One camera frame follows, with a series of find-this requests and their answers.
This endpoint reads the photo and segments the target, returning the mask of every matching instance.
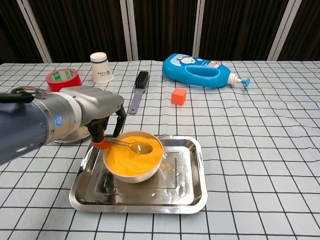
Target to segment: orange cube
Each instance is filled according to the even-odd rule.
[[[185,103],[187,90],[176,87],[171,96],[171,103],[182,106]]]

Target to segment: cartoon character print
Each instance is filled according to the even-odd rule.
[[[194,64],[196,60],[192,56],[182,56],[178,58],[183,64]]]

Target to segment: red tape roll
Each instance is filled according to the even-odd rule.
[[[46,76],[45,80],[52,92],[59,92],[63,88],[82,85],[78,71],[72,68],[53,71]]]

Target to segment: metal plate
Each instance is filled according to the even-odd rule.
[[[167,154],[159,170],[140,183],[114,178],[103,152],[88,147],[70,191],[71,205],[86,212],[192,214],[208,194],[200,144],[191,137],[160,136]]]

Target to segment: table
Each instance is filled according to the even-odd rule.
[[[0,92],[46,88],[60,68],[83,85],[107,89],[128,109],[138,71],[150,72],[137,115],[123,131],[184,135],[202,146],[208,201],[192,215],[75,211],[69,191],[89,140],[51,143],[0,166],[0,239],[6,240],[315,240],[320,239],[320,61],[222,62],[241,84],[188,86],[162,76],[162,62],[111,62],[114,80],[92,81],[90,63],[0,65]],[[183,107],[171,104],[187,90]],[[106,130],[112,133],[116,117]]]

